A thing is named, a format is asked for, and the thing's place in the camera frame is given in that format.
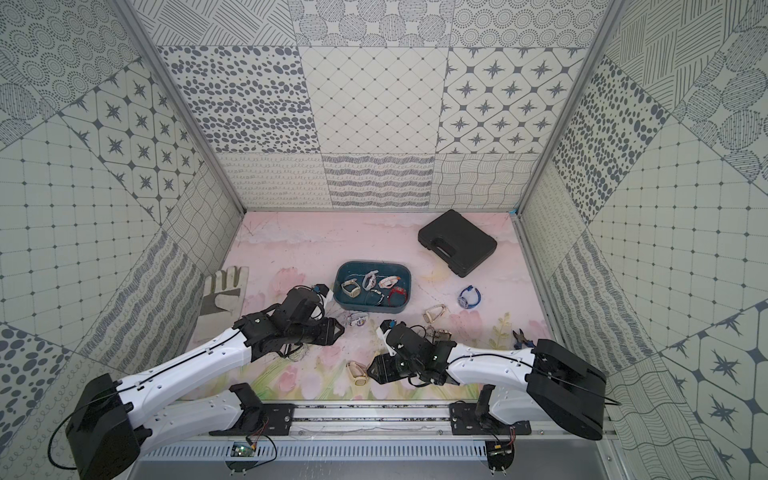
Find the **blue watch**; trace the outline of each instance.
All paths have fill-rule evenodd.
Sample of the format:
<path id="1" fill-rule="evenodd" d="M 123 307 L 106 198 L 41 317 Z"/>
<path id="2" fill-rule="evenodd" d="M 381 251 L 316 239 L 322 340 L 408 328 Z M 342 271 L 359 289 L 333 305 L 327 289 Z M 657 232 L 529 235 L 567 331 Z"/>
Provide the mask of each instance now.
<path id="1" fill-rule="evenodd" d="M 469 300 L 466 299 L 464 294 L 467 292 L 471 292 L 473 290 L 475 291 L 475 293 L 477 293 L 478 299 L 476 302 L 470 303 Z M 471 308 L 475 308 L 479 304 L 480 304 L 480 290 L 474 288 L 472 285 L 462 290 L 462 292 L 458 295 L 458 305 L 463 309 L 469 310 Z"/>

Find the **patterned wall tile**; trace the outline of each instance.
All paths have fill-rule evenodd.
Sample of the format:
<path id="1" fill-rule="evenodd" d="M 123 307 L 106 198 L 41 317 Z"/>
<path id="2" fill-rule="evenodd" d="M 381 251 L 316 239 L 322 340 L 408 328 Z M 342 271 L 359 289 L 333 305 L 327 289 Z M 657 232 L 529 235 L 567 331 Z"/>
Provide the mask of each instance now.
<path id="1" fill-rule="evenodd" d="M 290 0 L 298 45 L 447 47 L 453 0 Z"/>
<path id="2" fill-rule="evenodd" d="M 221 268 L 243 213 L 224 193 L 207 164 L 163 223 L 171 239 L 189 255 L 204 275 Z"/>
<path id="3" fill-rule="evenodd" d="M 625 71 L 603 57 L 553 157 L 585 223 L 668 117 Z"/>
<path id="4" fill-rule="evenodd" d="M 335 208 L 429 206 L 434 156 L 323 155 Z"/>
<path id="5" fill-rule="evenodd" d="M 0 53 L 0 149 L 54 114 L 53 107 Z"/>
<path id="6" fill-rule="evenodd" d="M 444 49 L 300 50 L 324 154 L 434 153 Z"/>
<path id="7" fill-rule="evenodd" d="M 172 359 L 194 328 L 203 280 L 194 261 L 161 230 L 76 351 L 129 373 Z"/>
<path id="8" fill-rule="evenodd" d="M 540 154 L 583 48 L 450 48 L 437 151 Z"/>
<path id="9" fill-rule="evenodd" d="M 191 136 L 140 58 L 60 115 L 158 223 L 200 166 Z"/>
<path id="10" fill-rule="evenodd" d="M 160 53 L 216 152 L 318 152 L 295 48 L 163 47 Z"/>
<path id="11" fill-rule="evenodd" d="M 537 160 L 530 154 L 436 155 L 429 208 L 511 210 Z"/>
<path id="12" fill-rule="evenodd" d="M 59 117 L 0 151 L 2 319 L 73 348 L 160 227 Z"/>
<path id="13" fill-rule="evenodd" d="M 59 110 L 139 56 L 102 0 L 6 2 L 0 51 Z"/>
<path id="14" fill-rule="evenodd" d="M 657 351 L 588 230 L 548 285 L 568 347 L 607 375 Z"/>
<path id="15" fill-rule="evenodd" d="M 633 0 L 621 17 L 606 55 L 643 85 L 654 100 L 672 110 L 751 3 Z"/>
<path id="16" fill-rule="evenodd" d="M 109 373 L 112 379 L 124 374 L 77 353 L 62 363 L 56 380 L 47 388 L 27 420 L 18 427 L 13 443 L 0 452 L 0 478 L 56 478 L 75 480 L 77 472 L 58 470 L 48 461 L 48 440 L 54 429 L 72 413 L 81 390 L 90 380 Z M 73 465 L 69 443 L 60 430 L 53 442 L 52 456 L 59 465 Z"/>
<path id="17" fill-rule="evenodd" d="M 768 297 L 768 197 L 673 118 L 589 230 L 654 342 Z"/>
<path id="18" fill-rule="evenodd" d="M 295 45 L 287 0 L 132 0 L 156 45 Z"/>
<path id="19" fill-rule="evenodd" d="M 768 194 L 768 133 L 763 125 L 768 111 L 768 9 L 758 4 L 714 54 L 674 115 Z"/>
<path id="20" fill-rule="evenodd" d="M 730 478 L 763 478 L 768 465 L 767 316 L 763 300 L 661 352 Z"/>
<path id="21" fill-rule="evenodd" d="M 0 324 L 0 456 L 18 427 L 56 381 L 71 352 L 44 339 Z"/>
<path id="22" fill-rule="evenodd" d="M 584 231 L 553 164 L 544 166 L 522 218 L 541 274 L 548 279 Z"/>
<path id="23" fill-rule="evenodd" d="M 320 154 L 219 154 L 219 162 L 248 209 L 333 206 Z"/>
<path id="24" fill-rule="evenodd" d="M 632 472 L 637 478 L 743 478 L 707 437 L 659 356 L 608 378 L 607 406 Z"/>
<path id="25" fill-rule="evenodd" d="M 465 47 L 588 47 L 607 0 L 457 0 L 452 36 Z"/>

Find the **ventilated metal panel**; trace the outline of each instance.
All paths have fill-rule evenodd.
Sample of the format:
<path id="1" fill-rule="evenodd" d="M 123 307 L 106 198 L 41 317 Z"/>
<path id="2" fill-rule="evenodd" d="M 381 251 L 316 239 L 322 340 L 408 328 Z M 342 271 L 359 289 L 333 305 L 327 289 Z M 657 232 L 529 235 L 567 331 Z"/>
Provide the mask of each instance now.
<path id="1" fill-rule="evenodd" d="M 267 460 L 275 456 L 269 442 L 259 442 L 254 457 L 230 457 L 228 441 L 178 442 L 154 450 L 145 461 Z M 278 461 L 385 461 L 385 460 L 472 460 L 485 459 L 482 440 L 276 440 Z"/>

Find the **flower pattern tablecloth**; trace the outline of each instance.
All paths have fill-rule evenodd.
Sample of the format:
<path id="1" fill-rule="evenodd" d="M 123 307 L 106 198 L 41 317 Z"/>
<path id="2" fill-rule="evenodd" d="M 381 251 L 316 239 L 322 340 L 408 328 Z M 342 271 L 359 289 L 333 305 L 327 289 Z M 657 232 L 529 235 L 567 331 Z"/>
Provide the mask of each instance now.
<path id="1" fill-rule="evenodd" d="M 376 336 L 384 319 L 426 326 L 423 311 L 444 303 L 449 312 L 433 324 L 447 329 L 452 339 L 470 346 L 510 349 L 512 329 L 522 328 L 534 341 L 551 338 L 531 277 L 508 214 L 464 214 L 498 241 L 496 251 L 466 278 L 456 276 L 434 253 L 419 244 L 419 229 L 438 214 L 250 212 L 246 214 L 224 262 L 250 269 L 243 315 L 283 301 L 295 285 L 333 285 L 336 271 L 349 260 L 401 263 L 412 274 L 412 291 L 405 310 L 395 316 L 374 313 L 363 326 L 347 326 L 332 346 L 304 346 L 292 359 L 269 354 L 256 362 L 208 382 L 186 396 L 214 395 L 234 383 L 247 382 L 262 399 L 418 400 L 476 399 L 480 386 L 430 386 L 416 389 L 405 380 L 379 385 L 369 380 L 355 386 L 346 364 L 369 365 L 385 351 Z M 458 306 L 467 285 L 482 292 L 472 310 Z M 335 302 L 329 316 L 345 313 Z M 228 325 L 197 326 L 189 348 L 213 338 Z"/>

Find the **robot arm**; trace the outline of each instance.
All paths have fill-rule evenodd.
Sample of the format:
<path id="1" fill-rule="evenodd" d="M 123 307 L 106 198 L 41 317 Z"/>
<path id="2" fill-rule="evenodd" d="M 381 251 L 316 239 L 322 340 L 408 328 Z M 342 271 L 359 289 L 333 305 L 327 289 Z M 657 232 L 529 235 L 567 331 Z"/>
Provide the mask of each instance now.
<path id="1" fill-rule="evenodd" d="M 263 424 L 262 403 L 247 384 L 207 399 L 168 405 L 267 353 L 286 356 L 296 351 L 292 345 L 334 344 L 344 327 L 325 317 L 328 295 L 324 285 L 296 286 L 283 303 L 243 316 L 210 342 L 162 365 L 117 381 L 109 374 L 91 380 L 65 430 L 80 478 L 113 478 L 139 456 L 193 435 L 233 427 L 257 430 Z"/>
<path id="2" fill-rule="evenodd" d="M 433 344 L 394 320 L 382 322 L 379 337 L 389 352 L 377 356 L 368 368 L 368 375 L 378 383 L 411 382 L 418 376 L 423 384 L 417 386 L 484 383 L 501 387 L 491 394 L 489 413 L 505 423 L 511 410 L 505 405 L 507 392 L 515 389 L 566 431 L 591 440 L 602 438 L 605 375 L 551 340 L 542 339 L 535 348 L 521 350 L 476 349 L 453 341 Z"/>

